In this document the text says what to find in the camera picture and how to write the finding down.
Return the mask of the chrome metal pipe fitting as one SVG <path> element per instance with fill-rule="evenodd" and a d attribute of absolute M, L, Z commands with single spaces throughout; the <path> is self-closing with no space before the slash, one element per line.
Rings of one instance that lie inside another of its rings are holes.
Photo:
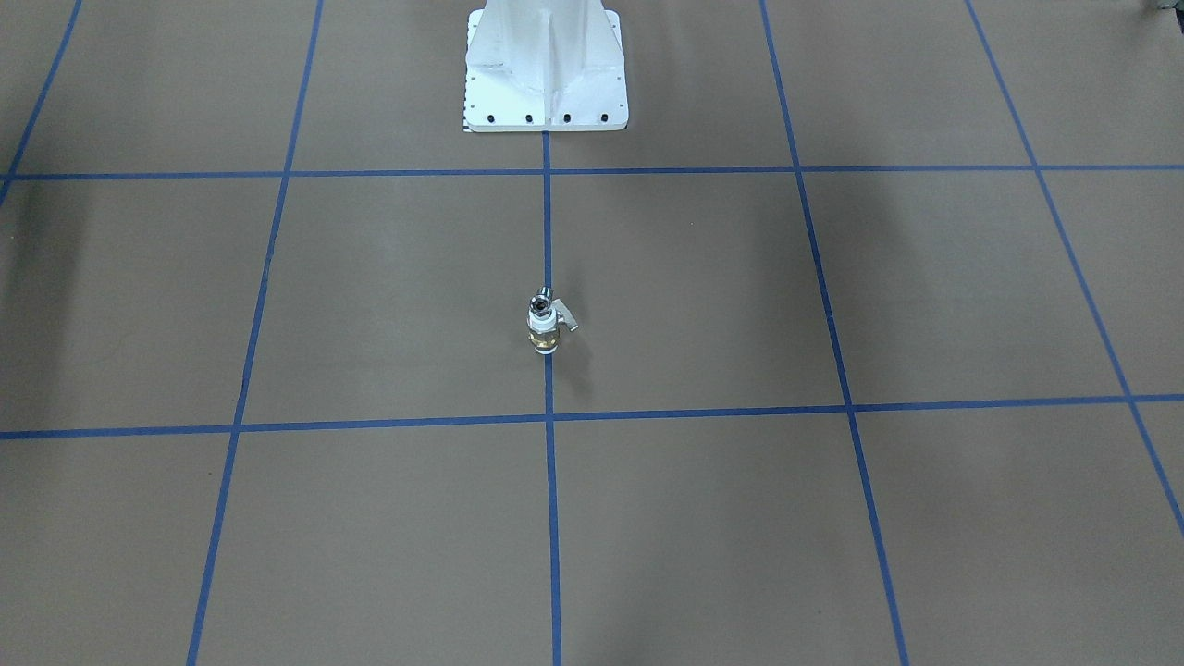
<path fill-rule="evenodd" d="M 549 316 L 551 312 L 551 287 L 543 286 L 529 301 L 532 316 Z"/>

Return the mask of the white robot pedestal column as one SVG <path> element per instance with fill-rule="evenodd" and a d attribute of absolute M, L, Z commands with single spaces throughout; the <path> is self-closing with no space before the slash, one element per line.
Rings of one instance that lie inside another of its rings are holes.
<path fill-rule="evenodd" d="M 469 13 L 462 129 L 629 126 L 620 17 L 600 1 L 487 1 Z"/>

